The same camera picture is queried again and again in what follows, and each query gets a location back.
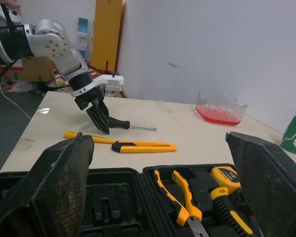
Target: white table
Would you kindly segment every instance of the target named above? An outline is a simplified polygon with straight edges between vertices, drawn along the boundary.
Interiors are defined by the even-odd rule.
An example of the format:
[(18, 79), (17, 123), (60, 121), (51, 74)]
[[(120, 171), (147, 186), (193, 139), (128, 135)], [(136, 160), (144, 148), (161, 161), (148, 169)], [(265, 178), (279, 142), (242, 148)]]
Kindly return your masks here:
[[(171, 153), (120, 154), (110, 144), (95, 144), (90, 168), (130, 167), (141, 172), (144, 167), (173, 164), (233, 163), (224, 140), (228, 131), (257, 136), (280, 144), (282, 135), (261, 122), (244, 116), (238, 126), (224, 126), (204, 121), (195, 105), (105, 98), (110, 116), (132, 124), (158, 128), (157, 132), (141, 129), (110, 129), (104, 135), (93, 124), (86, 111), (80, 111), (66, 93), (48, 92), (34, 114), (1, 172), (28, 171), (48, 147), (64, 140), (65, 131), (83, 132), (114, 140), (169, 142), (178, 150)], [(48, 108), (45, 114), (41, 109)], [(296, 162), (296, 155), (290, 154)]]

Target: robotic arm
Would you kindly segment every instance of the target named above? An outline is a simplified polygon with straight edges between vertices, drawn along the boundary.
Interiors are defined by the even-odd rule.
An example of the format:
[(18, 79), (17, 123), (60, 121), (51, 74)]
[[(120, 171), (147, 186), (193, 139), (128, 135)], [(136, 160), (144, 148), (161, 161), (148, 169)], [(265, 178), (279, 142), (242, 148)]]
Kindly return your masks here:
[(121, 76), (101, 75), (94, 80), (79, 51), (71, 45), (64, 27), (45, 19), (37, 25), (0, 27), (0, 64), (6, 65), (24, 57), (48, 57), (64, 80), (69, 82), (75, 102), (86, 111), (96, 127), (106, 134), (109, 130), (109, 111), (103, 102), (100, 84), (123, 85)]

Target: black handle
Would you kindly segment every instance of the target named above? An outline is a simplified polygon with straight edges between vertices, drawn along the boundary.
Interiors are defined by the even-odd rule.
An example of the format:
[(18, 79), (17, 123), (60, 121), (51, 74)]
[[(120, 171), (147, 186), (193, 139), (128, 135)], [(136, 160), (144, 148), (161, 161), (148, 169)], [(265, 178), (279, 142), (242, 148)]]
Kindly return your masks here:
[(213, 200), (214, 210), (219, 219), (230, 225), (240, 237), (263, 237), (260, 230), (254, 227), (248, 218), (231, 204), (228, 196), (220, 196)]
[(122, 127), (129, 129), (130, 121), (121, 121), (112, 117), (108, 117), (109, 127)]

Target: pliers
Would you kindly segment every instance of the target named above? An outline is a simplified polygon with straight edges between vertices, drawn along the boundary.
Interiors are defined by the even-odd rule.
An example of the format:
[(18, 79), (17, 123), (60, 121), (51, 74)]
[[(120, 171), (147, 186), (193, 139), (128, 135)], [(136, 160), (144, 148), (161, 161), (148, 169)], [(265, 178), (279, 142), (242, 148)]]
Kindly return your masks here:
[(172, 179), (180, 186), (184, 194), (184, 207), (162, 184), (159, 171), (156, 169), (154, 170), (154, 179), (159, 191), (166, 196), (173, 207), (176, 223), (180, 226), (184, 226), (187, 222), (195, 237), (209, 237), (205, 228), (201, 224), (202, 212), (196, 207), (193, 201), (191, 188), (188, 185), (188, 182), (177, 171), (173, 171)]

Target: tape measure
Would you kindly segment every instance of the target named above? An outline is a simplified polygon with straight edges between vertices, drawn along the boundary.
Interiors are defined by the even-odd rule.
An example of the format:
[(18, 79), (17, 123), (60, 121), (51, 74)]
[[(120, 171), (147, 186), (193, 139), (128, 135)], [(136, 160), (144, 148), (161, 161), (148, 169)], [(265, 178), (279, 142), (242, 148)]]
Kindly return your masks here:
[(233, 194), (239, 189), (240, 182), (237, 172), (230, 166), (218, 166), (212, 169), (211, 176), (220, 187), (228, 188), (228, 193)]

